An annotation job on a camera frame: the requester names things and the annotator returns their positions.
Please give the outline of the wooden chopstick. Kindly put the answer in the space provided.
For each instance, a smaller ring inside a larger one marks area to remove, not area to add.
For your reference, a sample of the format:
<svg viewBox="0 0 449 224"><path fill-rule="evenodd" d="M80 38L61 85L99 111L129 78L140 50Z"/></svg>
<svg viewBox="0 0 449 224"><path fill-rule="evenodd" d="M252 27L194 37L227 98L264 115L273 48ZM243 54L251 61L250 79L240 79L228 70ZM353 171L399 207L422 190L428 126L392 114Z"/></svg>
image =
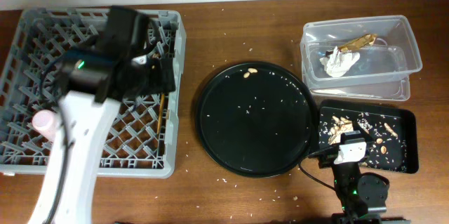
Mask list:
<svg viewBox="0 0 449 224"><path fill-rule="evenodd" d="M159 115L158 115L158 121L157 121L157 128L156 128L156 133L157 136L159 137L159 134L161 132L161 125L162 125L162 119L163 119L163 110L164 110L164 103L165 103L165 98L166 95L165 93L162 93L160 95L160 103L159 103Z"/></svg>

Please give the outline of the food scraps pile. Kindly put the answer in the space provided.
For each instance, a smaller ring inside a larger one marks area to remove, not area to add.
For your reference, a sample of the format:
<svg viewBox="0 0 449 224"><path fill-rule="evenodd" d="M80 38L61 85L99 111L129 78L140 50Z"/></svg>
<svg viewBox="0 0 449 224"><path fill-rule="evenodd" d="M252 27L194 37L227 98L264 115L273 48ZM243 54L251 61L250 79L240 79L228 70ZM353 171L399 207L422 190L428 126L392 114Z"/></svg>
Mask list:
<svg viewBox="0 0 449 224"><path fill-rule="evenodd" d="M382 121L372 124L364 117L365 115L368 116L367 113L360 113L359 118L355 120L350 119L347 115L343 117L332 115L330 122L324 121L322 123L324 129L320 131L320 136L328 136L328 138L321 142L336 145L342 142L343 136L359 131L368 135L367 137L363 136L367 144L371 143L368 149L371 152L380 152L381 154L388 153L387 143L391 143L393 140L401 142L394 124L390 125Z"/></svg>

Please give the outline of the white napkin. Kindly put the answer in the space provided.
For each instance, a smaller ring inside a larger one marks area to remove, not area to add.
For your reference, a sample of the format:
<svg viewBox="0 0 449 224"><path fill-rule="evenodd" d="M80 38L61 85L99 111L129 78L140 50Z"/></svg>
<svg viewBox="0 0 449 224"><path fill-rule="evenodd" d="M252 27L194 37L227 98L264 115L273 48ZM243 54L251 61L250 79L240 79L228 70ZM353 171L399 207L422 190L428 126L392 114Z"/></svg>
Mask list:
<svg viewBox="0 0 449 224"><path fill-rule="evenodd" d="M327 75L338 78L345 75L360 57L358 52L341 52L336 46L330 55L325 55L319 60Z"/></svg>

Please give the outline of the gold foil wrapper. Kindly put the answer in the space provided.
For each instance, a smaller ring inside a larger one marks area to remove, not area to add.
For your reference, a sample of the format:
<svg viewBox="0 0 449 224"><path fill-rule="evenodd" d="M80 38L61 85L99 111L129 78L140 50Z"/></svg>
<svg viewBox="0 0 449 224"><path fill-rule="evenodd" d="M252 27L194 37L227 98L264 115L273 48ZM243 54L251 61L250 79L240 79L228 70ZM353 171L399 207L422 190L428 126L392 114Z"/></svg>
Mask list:
<svg viewBox="0 0 449 224"><path fill-rule="evenodd" d="M375 43L376 38L376 34L364 34L362 37L353 39L341 46L338 46L337 50L341 53L356 51L364 46L372 46Z"/></svg>

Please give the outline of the pink cup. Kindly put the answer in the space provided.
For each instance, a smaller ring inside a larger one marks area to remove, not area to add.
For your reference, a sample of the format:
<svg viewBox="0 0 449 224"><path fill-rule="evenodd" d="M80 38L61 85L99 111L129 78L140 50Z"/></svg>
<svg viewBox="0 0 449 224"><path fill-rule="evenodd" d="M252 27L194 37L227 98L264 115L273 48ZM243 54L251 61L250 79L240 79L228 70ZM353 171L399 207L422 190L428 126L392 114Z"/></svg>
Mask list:
<svg viewBox="0 0 449 224"><path fill-rule="evenodd" d="M33 129L51 142L56 139L56 133L58 132L60 122L60 116L50 110L38 111L32 117Z"/></svg>

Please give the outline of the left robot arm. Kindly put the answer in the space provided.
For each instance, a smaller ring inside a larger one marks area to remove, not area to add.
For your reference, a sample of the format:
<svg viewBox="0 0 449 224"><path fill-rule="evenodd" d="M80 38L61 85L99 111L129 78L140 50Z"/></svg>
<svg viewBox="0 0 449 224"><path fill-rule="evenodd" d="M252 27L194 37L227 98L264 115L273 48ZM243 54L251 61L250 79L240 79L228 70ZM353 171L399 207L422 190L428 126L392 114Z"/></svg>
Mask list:
<svg viewBox="0 0 449 224"><path fill-rule="evenodd" d="M104 29L55 62L57 112L33 127L52 148L31 223L90 223L103 147L121 104L175 90L173 59L158 13L112 6Z"/></svg>

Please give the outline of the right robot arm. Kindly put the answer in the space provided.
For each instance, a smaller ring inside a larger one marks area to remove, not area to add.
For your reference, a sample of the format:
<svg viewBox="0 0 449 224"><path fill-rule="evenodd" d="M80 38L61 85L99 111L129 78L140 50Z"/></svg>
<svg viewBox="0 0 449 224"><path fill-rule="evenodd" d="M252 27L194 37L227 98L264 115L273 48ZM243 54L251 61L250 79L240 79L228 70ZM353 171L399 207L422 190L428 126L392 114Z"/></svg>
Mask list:
<svg viewBox="0 0 449 224"><path fill-rule="evenodd" d="M342 205L342 213L334 213L331 222L381 223L387 211L389 180L376 173L361 173L359 163L368 158L372 138L358 129L341 135L340 142L319 155L319 167L330 167L334 189Z"/></svg>

